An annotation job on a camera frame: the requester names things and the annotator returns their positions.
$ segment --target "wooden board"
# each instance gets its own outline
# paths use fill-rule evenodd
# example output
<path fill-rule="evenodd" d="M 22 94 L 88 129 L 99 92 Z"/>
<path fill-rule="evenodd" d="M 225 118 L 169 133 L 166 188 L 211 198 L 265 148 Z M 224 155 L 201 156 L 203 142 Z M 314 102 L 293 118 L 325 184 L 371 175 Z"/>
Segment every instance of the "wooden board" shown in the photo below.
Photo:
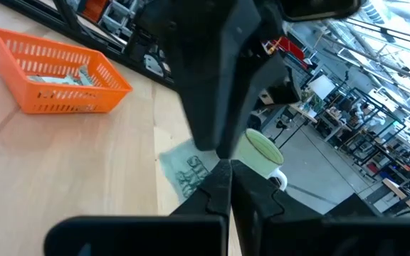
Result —
<path fill-rule="evenodd" d="M 387 186 L 387 188 L 390 188 L 391 191 L 395 193 L 401 200 L 405 199 L 407 196 L 403 191 L 401 191 L 395 183 L 391 182 L 389 179 L 385 178 L 382 183 Z M 408 207 L 410 207 L 410 200 L 406 201 L 406 204 Z"/>
<path fill-rule="evenodd" d="M 0 27 L 76 44 L 0 4 Z M 27 115 L 0 78 L 0 255 L 42 255 L 74 215 L 167 215 L 159 153 L 191 135 L 178 95 L 113 63 L 134 90 L 109 114 Z M 231 223 L 229 254 L 240 255 Z"/>

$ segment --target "orange plastic basket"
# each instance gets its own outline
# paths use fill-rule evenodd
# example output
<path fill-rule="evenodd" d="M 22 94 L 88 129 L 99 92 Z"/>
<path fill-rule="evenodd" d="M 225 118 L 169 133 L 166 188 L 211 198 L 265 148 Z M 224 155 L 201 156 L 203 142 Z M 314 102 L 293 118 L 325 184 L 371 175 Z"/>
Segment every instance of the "orange plastic basket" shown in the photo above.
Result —
<path fill-rule="evenodd" d="M 35 82 L 28 75 L 78 77 L 88 66 L 94 86 Z M 0 74 L 25 113 L 109 112 L 132 90 L 96 50 L 0 28 Z"/>

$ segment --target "concrete floor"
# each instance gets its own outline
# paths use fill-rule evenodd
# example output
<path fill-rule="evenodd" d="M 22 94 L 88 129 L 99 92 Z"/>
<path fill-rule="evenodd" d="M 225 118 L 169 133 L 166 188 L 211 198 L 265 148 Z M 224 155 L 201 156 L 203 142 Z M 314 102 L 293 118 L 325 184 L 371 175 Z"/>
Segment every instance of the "concrete floor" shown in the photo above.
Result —
<path fill-rule="evenodd" d="M 302 121 L 302 117 L 295 118 L 298 124 Z M 295 129 L 285 130 L 275 144 L 280 146 Z M 279 131 L 272 126 L 264 134 L 274 138 Z M 282 171 L 288 177 L 288 193 L 319 213 L 328 212 L 353 193 L 366 198 L 382 185 L 380 181 L 373 182 L 363 177 L 352 166 L 352 160 L 324 142 L 312 126 L 302 127 L 281 148 L 281 152 L 285 159 Z M 383 211 L 397 200 L 388 195 L 374 206 Z"/>

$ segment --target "wooden tabletop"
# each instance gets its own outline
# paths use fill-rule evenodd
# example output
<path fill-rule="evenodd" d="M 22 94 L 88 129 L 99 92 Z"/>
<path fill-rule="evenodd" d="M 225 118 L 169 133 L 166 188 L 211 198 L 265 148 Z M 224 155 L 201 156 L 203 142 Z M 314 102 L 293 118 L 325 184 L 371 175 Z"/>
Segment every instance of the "wooden tabletop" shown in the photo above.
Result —
<path fill-rule="evenodd" d="M 305 110 L 301 110 L 296 104 L 290 104 L 289 107 L 292 107 L 295 111 L 299 112 L 302 116 L 308 118 L 314 123 L 317 123 L 317 120 L 314 117 L 311 117 Z"/>
<path fill-rule="evenodd" d="M 77 45 L 1 4 L 0 27 Z M 27 115 L 0 78 L 0 255 L 42 255 L 48 229 L 74 215 L 179 205 L 158 159 L 190 137 L 179 97 L 112 63 L 134 90 L 109 114 Z M 239 251 L 231 223 L 229 252 Z"/>
<path fill-rule="evenodd" d="M 385 178 L 382 181 L 382 183 L 385 186 L 387 186 L 391 191 L 393 191 L 395 195 L 399 197 L 400 200 L 403 200 L 407 197 L 406 194 L 403 191 L 401 191 L 401 189 L 399 189 L 399 186 L 393 183 L 392 181 L 390 181 L 389 179 Z M 410 199 L 406 201 L 406 204 L 408 205 L 408 207 L 410 207 Z"/>

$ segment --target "metal rack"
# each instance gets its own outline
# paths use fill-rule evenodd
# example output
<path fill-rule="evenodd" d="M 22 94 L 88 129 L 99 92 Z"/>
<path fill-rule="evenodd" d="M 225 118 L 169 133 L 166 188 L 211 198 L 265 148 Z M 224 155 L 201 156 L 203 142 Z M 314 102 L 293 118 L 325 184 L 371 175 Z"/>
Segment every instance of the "metal rack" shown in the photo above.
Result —
<path fill-rule="evenodd" d="M 122 39 L 126 41 L 132 35 L 132 30 L 127 27 L 127 24 L 135 17 L 138 8 L 139 0 L 132 0 L 129 8 L 116 1 L 112 1 L 105 9 L 98 24 L 105 24 L 105 27 L 119 38 L 121 35 L 124 35 L 125 37 Z M 118 17 L 119 21 L 115 20 L 111 14 Z"/>
<path fill-rule="evenodd" d="M 115 35 L 108 33 L 105 29 L 101 31 L 108 37 L 80 24 L 77 17 L 80 14 L 76 14 L 65 0 L 52 1 L 56 5 L 56 10 L 37 0 L 0 0 L 0 3 L 88 48 L 100 51 L 108 58 L 161 85 L 175 90 L 173 79 L 153 73 L 147 68 L 146 52 L 156 43 L 156 38 L 144 33 L 144 31 L 134 29 L 127 44 L 116 39 L 112 40 L 111 38 L 115 38 Z"/>
<path fill-rule="evenodd" d="M 353 132 L 355 134 L 361 134 L 361 136 L 355 136 L 350 142 L 347 142 L 347 144 L 354 145 L 354 148 L 349 149 L 348 151 L 348 153 L 351 154 L 352 158 L 354 159 L 354 164 L 362 168 L 370 159 L 372 159 L 378 153 L 382 153 L 383 155 L 388 157 L 391 161 L 394 161 L 394 158 L 385 152 L 385 149 L 383 148 L 383 146 L 387 142 L 390 142 L 393 138 L 395 138 L 395 136 L 406 127 L 403 120 L 399 119 L 392 111 L 390 111 L 381 102 L 374 99 L 370 95 L 364 93 L 358 88 L 353 88 L 352 90 L 350 90 L 347 93 L 346 97 L 349 97 L 350 95 L 355 97 L 356 99 L 355 102 L 362 100 L 374 106 L 374 109 L 370 113 L 368 113 L 369 118 L 367 118 L 363 122 L 363 124 L 359 125 L 358 127 L 353 128 Z M 390 117 L 392 121 L 385 124 L 385 127 L 375 135 L 372 135 L 369 132 L 365 132 L 365 133 L 362 132 L 362 128 L 379 112 L 383 112 L 386 116 Z M 379 138 L 379 136 L 383 134 L 386 130 L 388 130 L 388 128 L 394 126 L 395 122 L 398 122 L 402 126 L 402 128 L 398 129 L 395 133 L 390 134 L 390 136 L 386 138 L 385 141 L 377 142 L 376 138 Z M 364 156 L 362 157 L 362 155 L 357 154 L 359 153 L 357 151 L 361 151 L 364 154 Z"/>
<path fill-rule="evenodd" d="M 284 63 L 292 68 L 292 76 L 298 87 L 305 86 L 312 78 L 312 75 L 306 70 L 302 63 L 291 53 L 284 57 Z"/>

